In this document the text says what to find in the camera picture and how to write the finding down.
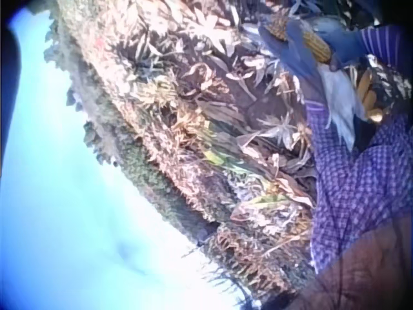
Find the person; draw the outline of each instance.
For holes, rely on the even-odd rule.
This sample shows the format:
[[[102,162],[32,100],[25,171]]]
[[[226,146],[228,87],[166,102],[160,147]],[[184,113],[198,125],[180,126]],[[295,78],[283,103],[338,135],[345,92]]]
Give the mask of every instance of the person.
[[[288,309],[397,309],[412,288],[412,125],[406,115],[389,116],[364,151],[349,152],[335,126],[326,129],[323,83],[299,21],[289,21],[286,32],[281,42],[259,27],[299,79],[318,173],[310,242],[317,277]],[[398,26],[337,30],[325,41],[334,51],[331,70],[374,54],[411,79],[411,42]]]

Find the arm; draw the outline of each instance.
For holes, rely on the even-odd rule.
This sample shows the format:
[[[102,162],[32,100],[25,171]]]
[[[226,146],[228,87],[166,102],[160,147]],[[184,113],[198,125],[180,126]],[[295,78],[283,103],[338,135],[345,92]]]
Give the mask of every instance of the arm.
[[[398,309],[411,290],[411,262],[410,213],[364,234],[288,309]]]
[[[323,182],[323,190],[330,192],[337,189],[353,165],[354,154],[347,150],[345,142],[340,141],[336,126],[332,123],[328,129],[328,109],[325,104],[305,100],[307,122],[312,130],[314,157]]]
[[[406,78],[412,77],[412,44],[399,26],[388,25],[360,30],[368,54],[395,68]]]

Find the green foliage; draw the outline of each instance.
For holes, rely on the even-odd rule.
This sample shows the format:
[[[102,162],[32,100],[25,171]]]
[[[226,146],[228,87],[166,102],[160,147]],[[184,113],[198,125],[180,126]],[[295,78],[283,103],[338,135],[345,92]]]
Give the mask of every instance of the green foliage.
[[[48,0],[33,0],[29,2],[26,7],[33,15],[49,9]]]
[[[57,8],[54,16],[59,16]],[[181,192],[157,165],[148,161],[147,150],[110,102],[99,76],[83,60],[80,48],[65,26],[55,20],[50,25],[46,40],[52,40],[53,44],[45,50],[45,60],[53,61],[61,70],[67,70],[73,82],[67,92],[66,105],[75,105],[74,93],[78,94],[82,101],[81,107],[91,119],[84,125],[86,146],[93,148],[101,165],[105,162],[111,164],[111,159],[115,157],[116,165],[119,163],[125,176],[163,219],[189,240],[196,242],[199,230],[206,227],[208,222],[201,213],[190,208]]]

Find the shirt sleeve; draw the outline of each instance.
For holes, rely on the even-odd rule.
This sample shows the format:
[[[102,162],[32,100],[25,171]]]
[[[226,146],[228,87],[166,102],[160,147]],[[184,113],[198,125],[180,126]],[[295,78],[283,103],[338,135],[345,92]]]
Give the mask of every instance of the shirt sleeve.
[[[319,181],[325,192],[338,192],[354,164],[357,150],[349,152],[344,140],[340,140],[335,124],[328,123],[328,109],[315,101],[305,101],[307,121],[312,130],[312,144]]]
[[[400,26],[362,29],[361,37],[369,54],[375,55],[406,78],[412,77],[412,43]]]

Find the yellow corn kernels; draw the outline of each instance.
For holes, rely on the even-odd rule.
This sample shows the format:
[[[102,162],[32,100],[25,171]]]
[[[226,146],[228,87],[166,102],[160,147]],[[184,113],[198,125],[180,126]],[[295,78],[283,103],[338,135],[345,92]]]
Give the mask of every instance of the yellow corn kernels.
[[[286,25],[289,17],[274,14],[265,28],[281,41],[287,40]],[[311,49],[315,59],[320,63],[328,63],[331,58],[331,49],[315,32],[309,29],[303,31],[304,42]]]

